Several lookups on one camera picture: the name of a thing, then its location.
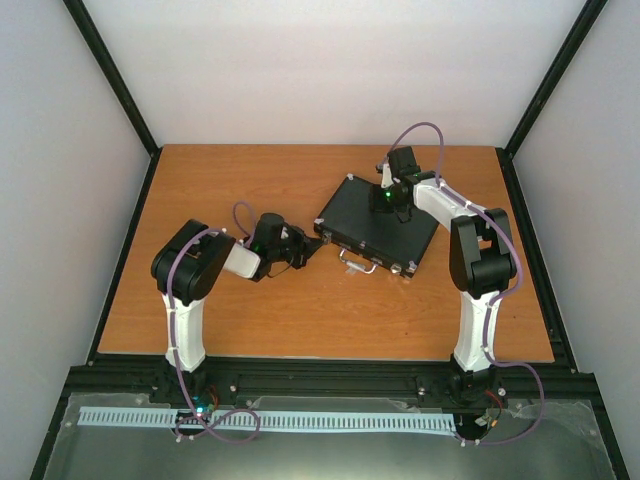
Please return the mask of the black poker set case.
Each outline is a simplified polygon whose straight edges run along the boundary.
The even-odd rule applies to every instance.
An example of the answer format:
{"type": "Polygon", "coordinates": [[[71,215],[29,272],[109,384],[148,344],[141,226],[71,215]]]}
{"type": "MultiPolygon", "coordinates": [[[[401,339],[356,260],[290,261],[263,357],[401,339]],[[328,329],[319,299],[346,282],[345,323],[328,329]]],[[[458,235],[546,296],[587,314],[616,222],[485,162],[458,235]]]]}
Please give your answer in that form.
{"type": "Polygon", "coordinates": [[[402,223],[394,213],[369,208],[373,184],[347,175],[314,221],[314,231],[325,242],[356,254],[395,275],[411,278],[439,223],[421,210],[402,223]]]}

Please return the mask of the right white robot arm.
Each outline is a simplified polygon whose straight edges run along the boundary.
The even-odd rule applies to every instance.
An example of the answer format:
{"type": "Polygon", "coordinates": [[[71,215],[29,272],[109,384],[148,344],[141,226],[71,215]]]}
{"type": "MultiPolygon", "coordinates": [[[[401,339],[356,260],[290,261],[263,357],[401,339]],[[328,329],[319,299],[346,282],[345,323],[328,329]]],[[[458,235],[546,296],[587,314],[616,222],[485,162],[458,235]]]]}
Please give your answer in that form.
{"type": "Polygon", "coordinates": [[[511,280],[521,278],[506,212],[484,209],[434,171],[423,171],[410,147],[390,150],[377,171],[382,179],[370,189],[372,211],[394,214],[402,223],[421,211],[449,232],[449,272],[461,299],[453,358],[464,373],[489,369],[499,307],[511,280]]]}

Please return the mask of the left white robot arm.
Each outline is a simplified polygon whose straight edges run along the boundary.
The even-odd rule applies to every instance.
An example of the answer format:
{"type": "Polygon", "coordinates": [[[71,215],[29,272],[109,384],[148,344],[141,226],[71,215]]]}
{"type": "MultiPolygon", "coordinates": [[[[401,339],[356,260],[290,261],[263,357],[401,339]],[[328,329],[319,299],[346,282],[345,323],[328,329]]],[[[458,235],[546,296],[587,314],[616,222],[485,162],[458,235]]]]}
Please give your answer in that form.
{"type": "Polygon", "coordinates": [[[208,378],[197,368],[204,361],[203,316],[205,298],[223,271],[258,282],[276,263],[301,269],[323,245],[301,228],[275,213],[264,213],[240,240],[226,230],[188,220],[158,252],[151,275],[166,308],[166,360],[180,370],[172,388],[186,402],[201,400],[208,378]]]}

